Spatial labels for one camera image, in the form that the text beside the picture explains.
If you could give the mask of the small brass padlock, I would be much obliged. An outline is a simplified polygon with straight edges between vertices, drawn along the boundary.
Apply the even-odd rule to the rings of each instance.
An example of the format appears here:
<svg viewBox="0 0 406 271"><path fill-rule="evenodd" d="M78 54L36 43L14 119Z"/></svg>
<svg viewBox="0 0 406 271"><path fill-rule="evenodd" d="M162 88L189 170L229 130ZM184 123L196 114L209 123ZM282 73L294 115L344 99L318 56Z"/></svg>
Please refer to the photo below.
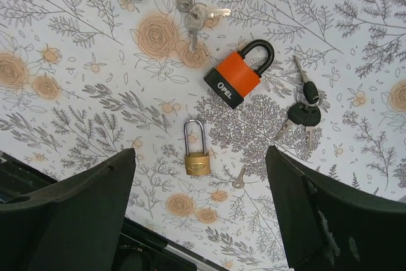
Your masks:
<svg viewBox="0 0 406 271"><path fill-rule="evenodd" d="M188 125L195 123L200 128L202 150L190 152L188 145ZM198 119L189 119L184 123L183 133L185 136L185 169L189 176L206 176L211 174L211 165L206 144L206 132L203 123Z"/></svg>

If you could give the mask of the yellow padlock keys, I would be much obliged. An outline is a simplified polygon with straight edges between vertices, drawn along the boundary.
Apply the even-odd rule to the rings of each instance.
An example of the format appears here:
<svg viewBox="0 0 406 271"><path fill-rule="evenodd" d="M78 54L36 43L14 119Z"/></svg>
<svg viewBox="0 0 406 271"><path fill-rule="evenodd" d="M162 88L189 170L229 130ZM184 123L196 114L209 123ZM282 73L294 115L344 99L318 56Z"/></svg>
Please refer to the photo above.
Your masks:
<svg viewBox="0 0 406 271"><path fill-rule="evenodd" d="M190 51L194 53L197 48L197 34L208 19L217 17L229 17L232 11L228 8L209 9L203 3L195 0L176 0L176 7L182 13L186 13L185 27L190 38Z"/></svg>

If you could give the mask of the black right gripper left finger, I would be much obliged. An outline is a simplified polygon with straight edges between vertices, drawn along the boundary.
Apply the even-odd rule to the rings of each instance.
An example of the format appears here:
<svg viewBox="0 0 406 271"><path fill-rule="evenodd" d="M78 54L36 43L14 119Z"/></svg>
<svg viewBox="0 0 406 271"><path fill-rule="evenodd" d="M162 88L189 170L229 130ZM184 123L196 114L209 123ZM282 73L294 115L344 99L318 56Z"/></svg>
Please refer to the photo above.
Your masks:
<svg viewBox="0 0 406 271"><path fill-rule="evenodd" d="M110 270L134 149L1 205L1 270Z"/></svg>

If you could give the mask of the small brass padlock key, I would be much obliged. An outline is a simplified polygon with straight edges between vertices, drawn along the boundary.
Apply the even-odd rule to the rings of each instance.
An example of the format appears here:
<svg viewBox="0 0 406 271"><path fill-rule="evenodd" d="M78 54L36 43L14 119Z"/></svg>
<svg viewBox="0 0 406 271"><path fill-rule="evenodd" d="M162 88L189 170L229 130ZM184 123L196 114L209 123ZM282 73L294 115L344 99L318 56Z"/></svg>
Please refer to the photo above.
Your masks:
<svg viewBox="0 0 406 271"><path fill-rule="evenodd" d="M233 187L233 188L241 189L241 188L244 187L244 185L245 185L245 182L244 182L244 180L243 180L244 173L245 173L245 169L242 168L242 169L240 170L240 173L239 173L239 175L237 176L237 178L232 182L232 187Z"/></svg>

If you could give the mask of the orange padlock black keys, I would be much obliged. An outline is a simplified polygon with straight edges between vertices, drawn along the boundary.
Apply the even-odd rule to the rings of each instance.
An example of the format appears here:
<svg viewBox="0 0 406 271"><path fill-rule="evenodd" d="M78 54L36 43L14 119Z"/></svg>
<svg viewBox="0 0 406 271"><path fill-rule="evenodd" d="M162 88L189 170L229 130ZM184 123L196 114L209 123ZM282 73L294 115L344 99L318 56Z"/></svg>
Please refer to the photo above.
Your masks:
<svg viewBox="0 0 406 271"><path fill-rule="evenodd" d="M321 121L321 111L317 106L320 99L319 92L315 83L308 78L306 72L303 70L297 56L293 56L293 60L303 80L305 101L297 102L289 108L287 111L287 120L275 140L279 141L292 126L302 125L305 128L308 150L312 150L313 131L315 126Z"/></svg>

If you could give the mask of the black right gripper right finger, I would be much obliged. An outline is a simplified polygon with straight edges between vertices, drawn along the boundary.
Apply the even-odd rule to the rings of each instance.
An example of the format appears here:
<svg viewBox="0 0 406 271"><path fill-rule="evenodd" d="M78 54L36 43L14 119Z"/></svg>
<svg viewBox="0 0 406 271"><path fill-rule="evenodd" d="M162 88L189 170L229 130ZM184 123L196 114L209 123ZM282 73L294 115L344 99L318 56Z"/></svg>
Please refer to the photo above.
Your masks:
<svg viewBox="0 0 406 271"><path fill-rule="evenodd" d="M405 270L405 198L368 194L275 146L265 160L289 268Z"/></svg>

